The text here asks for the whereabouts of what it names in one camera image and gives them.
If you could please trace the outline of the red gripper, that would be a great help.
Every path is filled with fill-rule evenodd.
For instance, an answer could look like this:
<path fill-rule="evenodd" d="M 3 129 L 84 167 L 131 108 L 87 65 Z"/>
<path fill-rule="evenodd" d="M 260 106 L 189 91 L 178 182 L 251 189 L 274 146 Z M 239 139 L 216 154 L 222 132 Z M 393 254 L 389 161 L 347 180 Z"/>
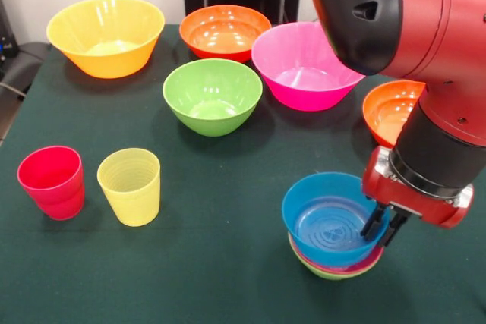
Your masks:
<path fill-rule="evenodd" d="M 390 153 L 391 150 L 386 147 L 375 148 L 362 177 L 364 195 L 378 202 L 361 230 L 361 236 L 366 241 L 372 241 L 378 235 L 385 206 L 388 205 L 396 209 L 379 240 L 380 247 L 387 247 L 392 242 L 400 228 L 409 220 L 409 212 L 420 217 L 423 222 L 441 228 L 454 228 L 465 218 L 474 200 L 472 184 L 453 198 L 427 195 L 400 180 L 392 170 Z"/>

